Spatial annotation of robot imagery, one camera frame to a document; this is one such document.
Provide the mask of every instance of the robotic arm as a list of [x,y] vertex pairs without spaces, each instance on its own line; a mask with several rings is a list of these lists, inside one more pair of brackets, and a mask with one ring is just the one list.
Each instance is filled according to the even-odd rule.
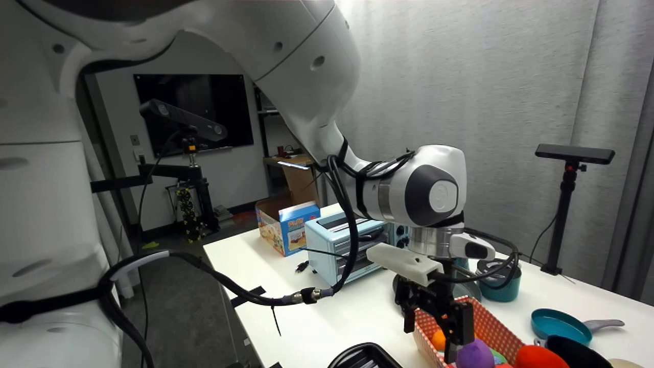
[[[28,240],[16,223],[2,225],[0,300],[49,297],[38,287],[44,280],[62,278],[55,293],[73,290],[67,284],[65,269],[98,255],[98,236],[91,217],[82,133],[73,102],[78,74],[96,62],[143,62],[157,57],[177,33],[207,37],[235,57],[243,72],[265,92],[281,112],[285,125],[323,170],[337,166],[343,176],[354,178],[357,212],[374,220],[395,222],[412,228],[409,250],[376,248],[367,254],[380,267],[392,269],[415,290],[412,297],[432,295],[432,284],[445,290],[445,305],[451,306],[450,287],[432,276],[450,270],[451,258],[493,258],[493,248],[462,229],[465,204],[465,160],[459,150],[424,146],[395,162],[365,162],[355,156],[334,125],[334,117],[347,104],[357,83],[360,59],[349,35],[349,25],[330,0],[143,0],[138,7],[121,0],[101,0],[87,7],[83,0],[16,0],[0,4],[0,170],[8,163],[27,162],[23,180],[56,182],[62,172],[71,185],[55,185],[49,197],[38,197],[38,206],[52,212],[67,212],[67,220],[52,220],[33,210],[33,229],[73,229],[62,237],[40,236]],[[21,80],[4,74],[23,66]],[[2,182],[14,180],[14,172],[0,172]],[[35,188],[9,182],[6,193],[11,198],[35,195]],[[23,254],[4,250],[27,243]],[[103,263],[87,273],[91,284],[103,270]]]

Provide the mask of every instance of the table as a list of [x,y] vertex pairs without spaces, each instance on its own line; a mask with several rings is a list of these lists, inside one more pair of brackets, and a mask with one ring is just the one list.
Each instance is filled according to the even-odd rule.
[[[263,287],[269,297],[287,295],[304,287],[325,287],[309,270],[295,273],[306,259],[306,251],[279,258],[259,240],[257,229],[208,243],[205,251],[215,270],[228,275],[245,288]],[[591,347],[604,358],[628,358],[639,367],[652,367],[654,306],[581,280],[543,275],[524,263],[520,267],[523,278],[515,303],[482,300],[517,338],[524,344],[533,341],[536,336],[530,328],[533,310],[559,310],[583,322],[619,317],[625,328],[600,331],[593,338]],[[403,317],[392,303],[392,276],[392,273],[381,270],[317,305],[275,310],[281,336],[277,336],[272,311],[265,306],[240,305],[237,316],[263,367],[275,363],[284,368],[326,367],[346,347],[376,341],[403,367],[427,368],[427,360],[419,354],[412,336],[403,334]]]

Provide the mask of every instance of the floor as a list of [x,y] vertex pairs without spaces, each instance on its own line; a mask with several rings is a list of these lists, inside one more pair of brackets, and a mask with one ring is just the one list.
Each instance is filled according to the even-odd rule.
[[[208,241],[254,229],[254,222],[232,225]],[[166,250],[189,250],[184,236],[156,240]],[[163,259],[141,270],[148,305],[146,345],[156,368],[257,368],[261,367],[222,288],[207,275]],[[124,314],[143,334],[143,295],[124,300]],[[123,341],[123,368],[138,368],[141,356]]]

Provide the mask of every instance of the red object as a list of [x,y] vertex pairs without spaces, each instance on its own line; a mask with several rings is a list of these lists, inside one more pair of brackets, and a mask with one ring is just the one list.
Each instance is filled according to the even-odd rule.
[[567,364],[541,345],[523,345],[515,356],[515,368],[567,368]]

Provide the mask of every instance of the white table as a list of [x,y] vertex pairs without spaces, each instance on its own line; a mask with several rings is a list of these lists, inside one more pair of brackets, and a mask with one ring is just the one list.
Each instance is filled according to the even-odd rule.
[[[245,288],[263,287],[265,295],[279,297],[304,287],[325,287],[311,270],[297,275],[306,251],[279,258],[259,240],[257,229],[205,246],[215,270],[228,275]],[[550,276],[536,267],[520,265],[523,278],[515,303],[482,305],[524,344],[533,341],[530,316],[533,310],[559,310],[578,319],[625,322],[622,331],[600,331],[591,347],[604,358],[628,358],[644,368],[654,364],[654,306],[624,298],[578,280]],[[411,368],[427,367],[412,336],[403,334],[403,317],[392,303],[392,273],[378,273],[346,287],[337,297],[317,305],[275,310],[281,336],[272,311],[257,305],[237,306],[237,316],[257,349],[263,367],[279,363],[284,368],[326,367],[354,344],[376,341],[397,363]]]

